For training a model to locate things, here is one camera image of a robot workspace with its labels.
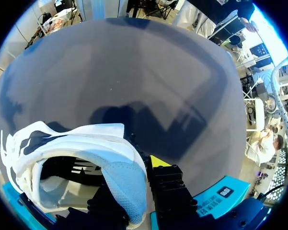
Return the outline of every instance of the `chair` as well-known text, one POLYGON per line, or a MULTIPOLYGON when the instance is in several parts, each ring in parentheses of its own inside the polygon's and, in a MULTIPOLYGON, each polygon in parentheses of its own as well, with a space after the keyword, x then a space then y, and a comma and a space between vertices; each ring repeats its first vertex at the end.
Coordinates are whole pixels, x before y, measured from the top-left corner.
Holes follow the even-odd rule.
POLYGON ((246 140, 246 150, 245 150, 245 156, 254 161, 257 166, 260 167, 261 162, 260 162, 260 157, 257 153, 257 150, 254 149, 251 145, 255 143, 256 141, 260 140, 261 138, 261 133, 253 133, 250 137, 247 138, 246 140))
POLYGON ((155 0, 156 10, 148 13, 146 16, 149 16, 155 12, 160 12, 163 19, 166 20, 170 11, 174 10, 178 4, 178 0, 155 0))
MULTIPOLYGON (((247 132, 254 132, 254 131, 262 131, 265 126, 265 114, 264 114, 264 104, 260 98, 246 98, 244 99, 247 104, 253 102, 254 104, 254 113, 255 113, 255 121, 251 121, 255 123, 255 128, 253 129, 246 129, 247 132)), ((246 115, 248 117, 249 112, 248 109, 246 110, 246 115)))

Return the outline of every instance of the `cable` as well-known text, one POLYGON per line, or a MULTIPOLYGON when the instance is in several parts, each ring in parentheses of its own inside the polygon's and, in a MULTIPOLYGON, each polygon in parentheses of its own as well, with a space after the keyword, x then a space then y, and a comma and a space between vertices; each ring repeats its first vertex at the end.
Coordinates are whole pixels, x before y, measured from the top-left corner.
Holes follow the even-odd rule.
POLYGON ((269 190, 267 193, 265 193, 263 196, 261 196, 260 198, 258 197, 258 200, 262 200, 264 199, 268 194, 272 193, 273 191, 281 188, 281 187, 284 187, 284 184, 281 184, 281 185, 278 185, 276 186, 275 188, 272 188, 271 190, 269 190))

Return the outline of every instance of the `person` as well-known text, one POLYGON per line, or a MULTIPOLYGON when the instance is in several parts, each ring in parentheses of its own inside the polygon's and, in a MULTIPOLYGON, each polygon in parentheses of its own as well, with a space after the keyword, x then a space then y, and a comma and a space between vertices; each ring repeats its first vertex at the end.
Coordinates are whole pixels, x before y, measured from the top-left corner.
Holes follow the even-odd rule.
POLYGON ((238 10, 241 23, 250 32, 257 32, 249 19, 254 12, 251 0, 189 0, 185 1, 173 21, 173 25, 187 28, 198 20, 195 32, 205 38, 213 34, 216 25, 232 11, 238 10))
POLYGON ((270 129, 253 134, 253 142, 246 152, 246 156, 259 163, 269 162, 277 150, 283 147, 283 137, 277 135, 274 140, 274 134, 270 129))

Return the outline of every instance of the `white lab coat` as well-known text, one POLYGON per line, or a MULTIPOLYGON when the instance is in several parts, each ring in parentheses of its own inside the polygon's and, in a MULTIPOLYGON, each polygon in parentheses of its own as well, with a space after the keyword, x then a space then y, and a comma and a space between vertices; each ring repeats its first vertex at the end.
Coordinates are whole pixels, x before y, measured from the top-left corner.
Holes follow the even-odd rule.
MULTIPOLYGON (((262 137, 265 137, 267 135, 267 132, 262 133, 262 137)), ((273 145, 274 142, 274 135, 271 133, 271 136, 268 138, 264 138, 261 142, 262 149, 259 147, 259 141, 255 141, 251 144, 251 147, 249 147, 247 151, 247 157, 254 162, 256 162, 258 165, 269 162, 272 157, 274 156, 276 150, 273 145)))

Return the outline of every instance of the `person in white shirt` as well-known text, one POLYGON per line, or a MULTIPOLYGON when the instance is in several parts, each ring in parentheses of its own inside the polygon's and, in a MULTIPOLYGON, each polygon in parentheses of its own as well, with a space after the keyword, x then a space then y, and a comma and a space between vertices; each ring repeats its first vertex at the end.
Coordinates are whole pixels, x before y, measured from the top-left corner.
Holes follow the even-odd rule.
POLYGON ((277 150, 283 147, 283 137, 274 134, 271 130, 264 130, 260 133, 258 140, 255 140, 246 152, 246 156, 256 163, 269 162, 277 150))

